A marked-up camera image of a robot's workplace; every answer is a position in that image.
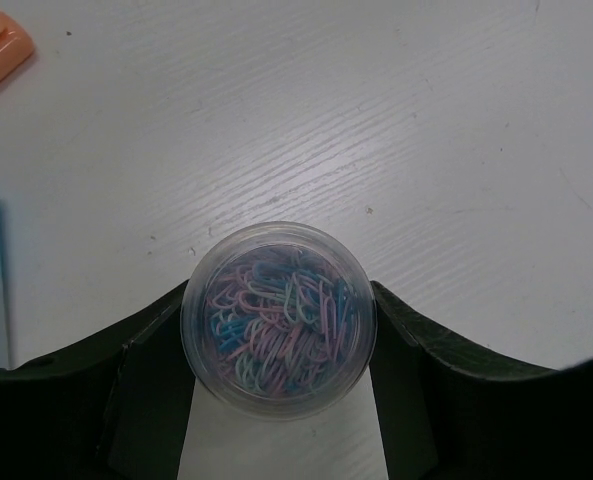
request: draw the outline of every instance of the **table surface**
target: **table surface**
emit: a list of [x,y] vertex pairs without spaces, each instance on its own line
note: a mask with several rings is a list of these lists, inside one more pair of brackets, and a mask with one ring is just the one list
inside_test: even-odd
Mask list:
[[[15,365],[88,336],[260,221],[501,353],[593,356],[593,2],[0,0]],[[265,424],[197,388],[179,478],[382,479],[366,376]]]

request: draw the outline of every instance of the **clear plastic container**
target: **clear plastic container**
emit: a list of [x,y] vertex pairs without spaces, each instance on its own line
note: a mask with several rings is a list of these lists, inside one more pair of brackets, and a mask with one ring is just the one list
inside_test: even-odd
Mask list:
[[196,377],[247,414],[294,419],[344,397],[376,340],[374,296],[338,241],[296,223],[254,225],[201,260],[181,335]]

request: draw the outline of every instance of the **round plastic jar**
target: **round plastic jar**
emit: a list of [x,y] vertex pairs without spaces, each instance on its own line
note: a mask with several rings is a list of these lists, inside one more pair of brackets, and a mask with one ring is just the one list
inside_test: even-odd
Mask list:
[[288,420],[343,398],[376,340],[369,280],[320,230],[253,225],[212,248],[183,298],[181,336],[199,381],[255,417]]

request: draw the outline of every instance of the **white wood grain surface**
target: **white wood grain surface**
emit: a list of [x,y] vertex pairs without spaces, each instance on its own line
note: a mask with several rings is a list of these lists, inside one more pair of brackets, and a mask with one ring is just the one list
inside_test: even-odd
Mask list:
[[[593,2],[0,9],[38,47],[0,88],[16,365],[138,311],[265,220],[327,231],[494,350],[593,356]],[[179,478],[386,478],[368,378],[278,425],[198,388],[189,426]]]

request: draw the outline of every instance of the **white table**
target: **white table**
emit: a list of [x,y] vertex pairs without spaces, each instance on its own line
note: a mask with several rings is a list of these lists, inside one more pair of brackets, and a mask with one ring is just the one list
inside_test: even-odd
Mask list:
[[[14,363],[276,219],[494,350],[593,356],[593,2],[280,3],[0,0],[38,47],[0,88]],[[179,478],[386,477],[368,376],[290,424],[197,388],[189,423]]]

